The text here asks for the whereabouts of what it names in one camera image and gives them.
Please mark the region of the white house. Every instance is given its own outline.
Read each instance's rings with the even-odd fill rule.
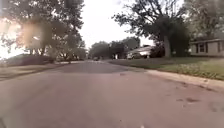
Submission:
[[[214,39],[190,43],[191,55],[224,56],[224,40]]]

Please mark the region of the bush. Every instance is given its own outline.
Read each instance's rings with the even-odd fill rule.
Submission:
[[[158,43],[151,49],[150,58],[161,58],[165,56],[165,48],[163,44]]]
[[[6,60],[7,66],[43,65],[53,63],[54,59],[48,56],[21,54]]]

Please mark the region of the house window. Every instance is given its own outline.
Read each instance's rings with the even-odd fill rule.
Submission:
[[[199,52],[205,52],[205,45],[199,44]]]

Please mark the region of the tree trunk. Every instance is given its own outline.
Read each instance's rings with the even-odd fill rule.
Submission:
[[[33,49],[30,49],[30,55],[33,55]]]
[[[41,56],[43,56],[44,55],[44,53],[45,53],[45,49],[46,49],[46,47],[44,46],[43,48],[42,48],[42,50],[41,50]]]
[[[38,49],[34,49],[36,55],[40,55]]]
[[[165,57],[171,57],[170,41],[167,36],[164,37]]]

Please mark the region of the curb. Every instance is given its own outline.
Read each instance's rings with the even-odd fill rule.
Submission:
[[[145,73],[148,75],[160,77],[160,78],[171,80],[171,81],[176,81],[176,82],[180,82],[180,83],[184,83],[184,84],[198,86],[198,87],[206,89],[208,91],[224,93],[224,81],[221,81],[221,80],[213,80],[213,79],[208,79],[208,78],[201,78],[201,77],[195,77],[195,76],[189,76],[189,75],[183,75],[183,74],[177,74],[177,73],[163,72],[163,71],[158,71],[158,70],[147,70],[147,69],[143,69],[143,68],[128,67],[128,66],[122,66],[122,65],[117,65],[117,66],[121,66],[125,69],[142,72],[142,73]]]

